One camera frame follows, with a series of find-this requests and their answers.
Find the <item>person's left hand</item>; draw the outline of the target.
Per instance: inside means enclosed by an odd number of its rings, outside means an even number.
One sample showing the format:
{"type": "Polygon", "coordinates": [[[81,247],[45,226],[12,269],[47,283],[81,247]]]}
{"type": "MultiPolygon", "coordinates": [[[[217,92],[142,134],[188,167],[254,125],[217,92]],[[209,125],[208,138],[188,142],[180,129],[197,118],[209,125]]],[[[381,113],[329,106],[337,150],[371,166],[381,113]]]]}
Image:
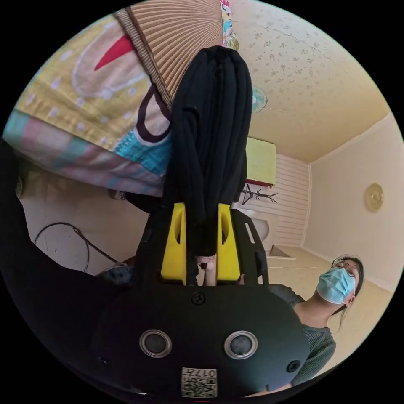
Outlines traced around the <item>person's left hand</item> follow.
{"type": "Polygon", "coordinates": [[[217,255],[198,256],[197,263],[204,272],[203,286],[217,285],[217,255]]]}

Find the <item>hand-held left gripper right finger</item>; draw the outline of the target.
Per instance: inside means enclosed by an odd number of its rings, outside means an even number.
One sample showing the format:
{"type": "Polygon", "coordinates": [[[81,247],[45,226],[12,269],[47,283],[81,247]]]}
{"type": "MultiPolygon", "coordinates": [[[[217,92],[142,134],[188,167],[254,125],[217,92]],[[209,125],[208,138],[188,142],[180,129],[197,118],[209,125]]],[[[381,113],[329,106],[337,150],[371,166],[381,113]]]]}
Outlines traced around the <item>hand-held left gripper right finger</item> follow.
{"type": "Polygon", "coordinates": [[[217,232],[217,280],[237,281],[241,274],[229,205],[218,205],[217,232]]]}

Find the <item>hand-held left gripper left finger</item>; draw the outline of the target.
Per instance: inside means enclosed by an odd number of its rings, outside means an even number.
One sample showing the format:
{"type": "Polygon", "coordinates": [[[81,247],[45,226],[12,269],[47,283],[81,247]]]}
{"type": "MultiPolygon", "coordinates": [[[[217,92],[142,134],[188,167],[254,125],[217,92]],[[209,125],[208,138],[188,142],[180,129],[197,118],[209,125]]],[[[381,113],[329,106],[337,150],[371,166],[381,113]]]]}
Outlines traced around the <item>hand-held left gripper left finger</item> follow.
{"type": "Polygon", "coordinates": [[[175,203],[173,207],[162,261],[161,277],[169,282],[186,282],[186,208],[183,203],[175,203]]]}

